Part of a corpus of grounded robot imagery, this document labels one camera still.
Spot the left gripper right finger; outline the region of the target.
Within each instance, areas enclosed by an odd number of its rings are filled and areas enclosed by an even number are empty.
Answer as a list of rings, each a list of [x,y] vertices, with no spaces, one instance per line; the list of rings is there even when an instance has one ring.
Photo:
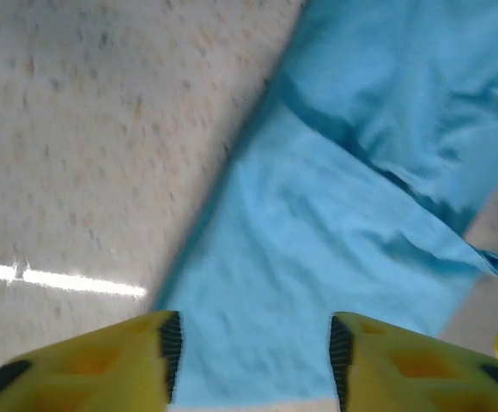
[[[498,411],[498,360],[353,312],[331,318],[342,411]]]

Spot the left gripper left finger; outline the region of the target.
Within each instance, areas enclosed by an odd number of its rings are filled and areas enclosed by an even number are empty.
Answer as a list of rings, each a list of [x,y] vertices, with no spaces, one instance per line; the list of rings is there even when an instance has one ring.
[[[165,411],[182,353],[177,311],[143,314],[0,366],[0,411]]]

